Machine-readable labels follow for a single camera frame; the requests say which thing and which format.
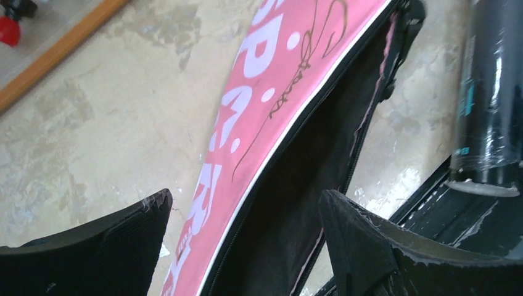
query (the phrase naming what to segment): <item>black cylinder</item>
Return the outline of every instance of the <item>black cylinder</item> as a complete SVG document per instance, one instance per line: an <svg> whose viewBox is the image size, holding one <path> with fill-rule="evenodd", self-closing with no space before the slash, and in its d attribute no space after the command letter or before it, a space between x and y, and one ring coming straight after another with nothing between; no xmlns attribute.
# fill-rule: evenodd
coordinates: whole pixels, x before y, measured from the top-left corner
<svg viewBox="0 0 523 296"><path fill-rule="evenodd" d="M472 0L450 188L519 195L522 69L523 1Z"/></svg>

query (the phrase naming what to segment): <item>signature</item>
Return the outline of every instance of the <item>signature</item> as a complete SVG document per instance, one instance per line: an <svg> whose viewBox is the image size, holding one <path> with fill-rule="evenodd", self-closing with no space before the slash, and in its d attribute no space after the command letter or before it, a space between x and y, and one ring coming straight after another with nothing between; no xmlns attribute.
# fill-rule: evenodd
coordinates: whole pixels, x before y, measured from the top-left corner
<svg viewBox="0 0 523 296"><path fill-rule="evenodd" d="M267 115L267 118L261 125L260 129L258 130L258 133L250 143L249 147L245 151L245 153L242 155L236 166L233 170L233 175L231 177L231 182L234 181L234 174L236 173L236 170L238 169L239 165L243 162L243 159L245 159L245 156L250 152L250 149L254 145L254 142L258 139L260 133L263 130L263 127L265 124L273 119L274 114L276 114L278 111L281 110L283 105L289 100L289 95L293 91L293 87L297 85L302 79L303 79L303 73L311 67L311 64L309 63L310 59L312 58L313 54L317 51L319 42L322 40L324 34L325 34L325 27L331 18L332 11L334 10L335 4L341 5L341 11L343 13L343 28L340 36L338 37L337 41L333 41L334 39L334 33L335 31L331 33L329 37L329 41L327 42L327 46L325 47L321 58L325 58L331 54L331 52L334 50L334 48L343 40L343 37L345 36L345 33L347 31L347 25L348 25L348 3L346 0L332 0L331 4L329 6L329 11L327 13L326 18L324 19L323 26L321 26L321 29L319 32L317 32L316 27L316 18L318 16L318 1L315 0L315 9L314 9L314 16L313 16L313 22L312 27L309 28L305 33L303 34L302 44L301 44L301 51L300 51L300 58L301 61L298 64L298 67L296 69L296 72L294 73L294 76L292 77L291 81L289 82L287 88L282 92L282 94L278 97L276 102L274 103L271 111Z"/></svg>

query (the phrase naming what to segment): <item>wooden trim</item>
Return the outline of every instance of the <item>wooden trim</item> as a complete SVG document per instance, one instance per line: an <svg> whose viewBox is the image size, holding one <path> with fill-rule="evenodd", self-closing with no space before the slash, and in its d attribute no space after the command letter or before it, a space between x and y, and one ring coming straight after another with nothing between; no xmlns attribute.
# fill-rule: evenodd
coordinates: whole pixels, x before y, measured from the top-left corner
<svg viewBox="0 0 523 296"><path fill-rule="evenodd" d="M0 90L0 114L24 95L32 86L63 61L96 29L104 24L129 0L103 0L58 42L39 56L29 67Z"/></svg>

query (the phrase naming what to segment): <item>white lettering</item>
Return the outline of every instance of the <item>white lettering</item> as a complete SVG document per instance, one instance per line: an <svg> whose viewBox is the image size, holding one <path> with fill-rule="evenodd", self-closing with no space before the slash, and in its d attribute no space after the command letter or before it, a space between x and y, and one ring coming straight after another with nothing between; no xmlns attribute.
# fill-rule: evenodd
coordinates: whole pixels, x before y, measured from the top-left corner
<svg viewBox="0 0 523 296"><path fill-rule="evenodd" d="M173 296L174 294L175 294L175 289L173 287L170 287L169 289L167 289L167 291L165 291L164 295Z"/></svg>
<svg viewBox="0 0 523 296"><path fill-rule="evenodd" d="M267 0L267 2L265 2L265 5L262 5L260 7L258 12L256 12L256 15L254 15L254 18L252 19L253 26L258 25L263 21L263 19L265 19L265 17L271 11L271 8L273 8L275 2L276 0ZM278 0L275 9L277 9L283 2L285 2L285 0Z"/></svg>
<svg viewBox="0 0 523 296"><path fill-rule="evenodd" d="M222 106L227 107L231 105L230 108L232 111L234 111L234 115L229 117L221 127L220 148L222 148L223 145L225 145L225 142L229 138L229 135L231 134L234 125L238 121L238 118L240 118L240 116L244 113L245 109L247 108L251 97L252 88L250 88L250 86L240 86L237 88L233 88L222 97Z"/></svg>
<svg viewBox="0 0 523 296"><path fill-rule="evenodd" d="M283 14L280 14L263 27L245 37L238 51L238 55L247 51L244 64L244 76L246 78L256 77L269 67L276 53L276 44L278 43L282 18ZM256 48L262 43L265 43L265 50L257 57Z"/></svg>
<svg viewBox="0 0 523 296"><path fill-rule="evenodd" d="M188 229L188 236L184 238L186 239L184 247L182 247L183 244L180 244L180 248L178 249L181 249L182 251L180 254L180 258L176 262L176 268L173 271L173 287L175 287L175 290L181 268L183 267L185 260L191 252L191 240L194 236L200 233L200 231L202 230L203 226L209 218L210 212L212 210L212 202L214 198L216 184L218 182L218 177L220 176L220 173L221 165L212 165L211 163L204 163L204 166L200 173L196 193L199 192L200 186L203 187L201 188L201 192L199 192L199 195L195 197L195 199L192 201L191 211L189 212L189 215L187 217L187 220L192 218L191 226ZM208 191L210 191L209 203L204 208L203 205Z"/></svg>

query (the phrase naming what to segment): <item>stained floor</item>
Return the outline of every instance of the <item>stained floor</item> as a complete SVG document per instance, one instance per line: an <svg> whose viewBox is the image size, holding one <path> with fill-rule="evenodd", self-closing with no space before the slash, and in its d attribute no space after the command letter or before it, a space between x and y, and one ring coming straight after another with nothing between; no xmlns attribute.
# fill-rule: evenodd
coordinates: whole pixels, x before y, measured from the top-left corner
<svg viewBox="0 0 523 296"><path fill-rule="evenodd" d="M236 51L262 0L134 0L0 117L0 245L174 195L159 295ZM428 18L371 124L347 195L390 216L450 153L470 0ZM303 291L332 275L322 254Z"/></svg>

